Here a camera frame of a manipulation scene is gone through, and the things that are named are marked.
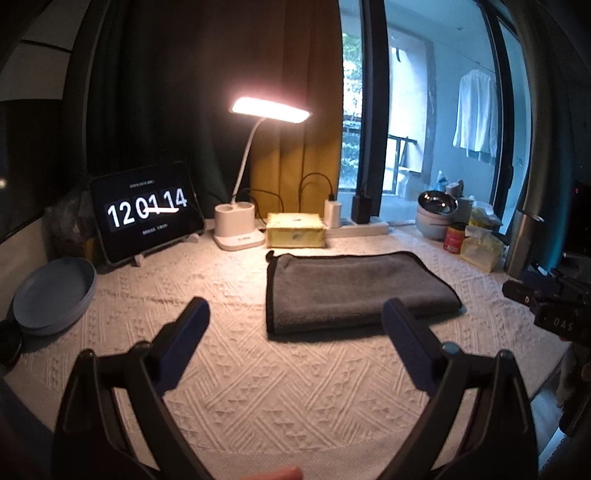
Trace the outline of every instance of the gray towel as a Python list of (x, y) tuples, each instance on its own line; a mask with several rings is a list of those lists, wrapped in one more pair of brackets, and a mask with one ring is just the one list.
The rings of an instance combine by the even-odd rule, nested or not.
[(267, 332), (274, 334), (381, 322), (398, 297), (416, 316), (456, 312), (462, 301), (411, 252), (295, 257), (267, 255)]

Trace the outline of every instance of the table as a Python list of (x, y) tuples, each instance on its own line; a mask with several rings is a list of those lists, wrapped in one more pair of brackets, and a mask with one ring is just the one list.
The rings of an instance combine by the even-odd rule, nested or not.
[[(425, 240), (413, 226), (292, 252), (367, 255), (399, 250), (416, 253), (465, 305), (461, 316), (433, 326), (438, 338), (469, 353), (512, 350), (533, 395), (567, 344), (535, 327), (526, 307), (503, 297), (504, 273), (481, 273), (440, 243)], [(24, 354), (6, 382), (53, 428), (82, 349), (99, 355), (125, 352), (139, 340), (152, 339), (193, 296), (202, 296), (211, 306), (210, 327), (165, 403), (211, 473), (223, 480), (298, 464), (309, 480), (374, 479), (407, 437), (427, 396), (414, 389), (384, 335), (269, 341), (267, 252), (264, 247), (221, 251), (206, 232), (198, 244), (177, 244), (150, 255), (141, 268), (126, 265), (100, 275), (82, 319), (48, 345)], [(117, 395), (138, 456), (153, 464), (125, 393)], [(465, 398), (441, 460), (449, 460), (459, 445), (471, 399)]]

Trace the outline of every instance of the hanging shirt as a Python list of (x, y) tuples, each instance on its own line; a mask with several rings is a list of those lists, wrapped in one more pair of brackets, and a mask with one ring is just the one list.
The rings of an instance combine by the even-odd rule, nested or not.
[(498, 107), (496, 84), (490, 75), (472, 70), (460, 81), (456, 135), (453, 146), (466, 149), (466, 156), (490, 162), (496, 157)]

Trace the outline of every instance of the gray plate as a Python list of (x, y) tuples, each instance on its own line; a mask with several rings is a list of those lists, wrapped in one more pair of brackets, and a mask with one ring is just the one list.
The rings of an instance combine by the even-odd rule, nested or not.
[(30, 335), (52, 335), (78, 320), (96, 290), (93, 265), (83, 258), (60, 258), (33, 272), (14, 297), (14, 316)]

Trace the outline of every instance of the yellow curtain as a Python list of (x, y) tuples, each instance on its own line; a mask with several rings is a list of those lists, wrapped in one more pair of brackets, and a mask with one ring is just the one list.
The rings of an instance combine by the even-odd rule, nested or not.
[[(298, 187), (308, 173), (323, 173), (336, 193), (343, 118), (343, 54), (337, 0), (274, 0), (259, 30), (258, 58), (264, 72), (257, 94), (311, 112), (302, 124), (264, 122), (249, 165), (251, 187), (282, 197), (286, 212), (298, 211)], [(319, 213), (330, 193), (321, 176), (303, 183), (301, 211)], [(279, 212), (278, 200), (253, 192), (263, 217)]]

